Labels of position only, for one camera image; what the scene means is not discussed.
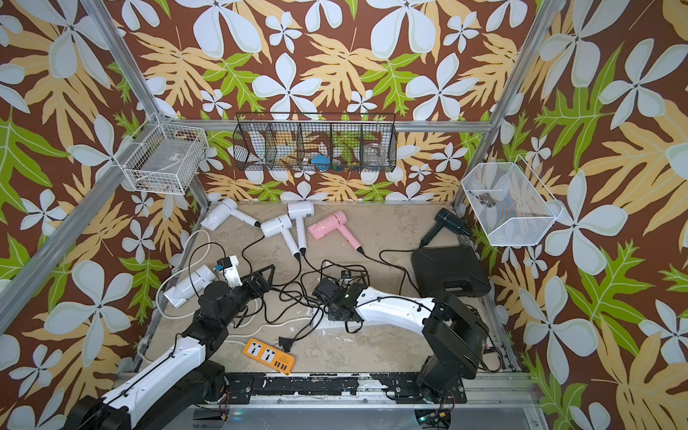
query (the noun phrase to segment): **floral wallpaper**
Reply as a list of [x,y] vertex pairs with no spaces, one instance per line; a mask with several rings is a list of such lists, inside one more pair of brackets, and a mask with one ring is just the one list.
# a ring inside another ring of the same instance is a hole
[[[284,120],[289,118],[284,112],[302,111],[370,120],[395,114],[397,121],[488,120],[541,4],[106,3],[158,107],[169,117],[233,119],[241,112]],[[212,148],[201,179],[212,198],[239,201],[448,202],[480,137],[402,133],[398,164],[386,174],[242,172],[233,165],[231,130],[210,132]],[[313,138],[306,150],[325,152],[321,143]],[[337,136],[334,144],[337,157],[358,143]],[[265,154],[251,156],[260,160]]]
[[552,429],[688,429],[687,17],[568,2],[488,156],[525,157],[564,206],[534,247],[475,231]]
[[[0,1],[0,290],[55,233],[143,121],[77,0]],[[60,429],[131,365],[195,204],[119,187],[0,335],[0,426]]]

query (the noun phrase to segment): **wire basket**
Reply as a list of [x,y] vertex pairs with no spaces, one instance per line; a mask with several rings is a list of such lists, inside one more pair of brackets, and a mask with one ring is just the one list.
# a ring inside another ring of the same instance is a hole
[[[547,189],[534,171],[532,176]],[[514,162],[480,163],[461,185],[492,246],[537,245],[563,210],[554,196],[545,202]]]
[[324,116],[333,114],[304,121],[244,119],[245,115],[250,114],[237,114],[233,134],[234,158],[242,171],[392,171],[396,166],[394,115],[374,121]]
[[158,123],[139,147],[120,165],[136,191],[186,193],[199,163],[205,159],[208,139],[203,129]]

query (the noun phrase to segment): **white wire basket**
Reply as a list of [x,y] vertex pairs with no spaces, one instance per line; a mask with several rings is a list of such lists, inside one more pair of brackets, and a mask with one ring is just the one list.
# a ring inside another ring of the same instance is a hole
[[183,195],[206,157],[203,129],[159,122],[120,165],[137,191]]
[[[526,168],[550,193],[527,163]],[[551,193],[552,200],[545,202],[514,162],[480,163],[461,185],[492,246],[537,245],[563,210]]]

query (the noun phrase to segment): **small metal object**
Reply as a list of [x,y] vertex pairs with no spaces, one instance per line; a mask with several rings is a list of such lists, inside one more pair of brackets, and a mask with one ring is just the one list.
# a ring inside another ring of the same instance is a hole
[[483,193],[479,195],[477,198],[480,201],[480,204],[484,204],[489,208],[493,208],[497,204],[497,202],[495,202],[495,200],[492,197],[490,197],[490,193]]

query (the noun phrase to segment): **orange power strip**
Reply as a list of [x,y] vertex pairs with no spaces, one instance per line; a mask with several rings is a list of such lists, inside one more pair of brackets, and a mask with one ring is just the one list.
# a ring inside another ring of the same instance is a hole
[[248,340],[244,355],[285,375],[294,367],[294,357],[254,338]]

